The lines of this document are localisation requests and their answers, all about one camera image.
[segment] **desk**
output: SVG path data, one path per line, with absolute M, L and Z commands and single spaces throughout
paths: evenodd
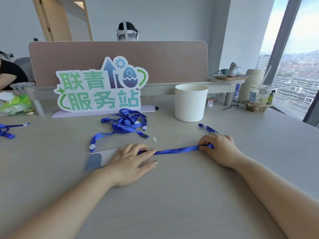
M 97 142 L 97 151 L 127 143 L 169 149 L 195 145 L 206 133 L 197 123 L 174 117 L 173 96 L 143 97 L 159 106 L 148 113 L 147 134 L 114 134 Z M 319 130 L 274 110 L 252 113 L 222 105 L 206 108 L 201 121 L 232 135 L 246 155 L 319 198 Z M 89 141 L 111 131 L 104 116 L 2 117 L 14 140 L 0 138 L 0 237 L 56 200 L 82 180 Z M 200 151 L 158 155 L 157 167 L 136 183 L 111 189 L 95 207 L 76 238 L 286 238 L 273 218 L 234 171 Z

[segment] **arrow icon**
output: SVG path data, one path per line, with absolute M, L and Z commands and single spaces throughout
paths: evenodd
M 113 76 L 113 70 L 116 70 L 113 66 L 113 64 L 107 60 L 104 70 L 107 70 L 108 79 L 110 80 L 111 89 L 115 89 L 115 82 L 114 82 L 114 76 Z

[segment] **woman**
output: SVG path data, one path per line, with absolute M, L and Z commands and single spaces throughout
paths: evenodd
M 202 146 L 209 143 L 214 145 L 214 149 Z M 230 136 L 211 133 L 203 136 L 198 144 L 201 145 L 199 149 L 218 164 L 234 169 L 245 179 L 289 239 L 319 238 L 319 202 L 316 199 L 242 154 Z M 156 152 L 153 149 L 136 155 L 146 148 L 144 144 L 128 144 L 119 148 L 104 168 L 95 170 L 8 238 L 74 238 L 110 188 L 133 183 L 155 168 L 156 160 L 138 167 Z
M 0 57 L 9 59 L 8 55 L 0 51 Z M 12 90 L 11 84 L 28 82 L 24 71 L 15 63 L 0 59 L 0 90 Z

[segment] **bottle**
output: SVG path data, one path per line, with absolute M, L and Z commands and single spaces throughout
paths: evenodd
M 271 94 L 269 95 L 268 100 L 267 100 L 268 103 L 272 103 L 272 99 L 274 98 L 274 94 L 275 94 L 275 93 L 276 93 L 275 90 L 273 90 L 273 91 L 271 92 Z

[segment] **white bucket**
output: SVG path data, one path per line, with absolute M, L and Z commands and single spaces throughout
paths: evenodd
M 208 87 L 197 84 L 175 86 L 175 117 L 184 122 L 197 122 L 204 116 Z

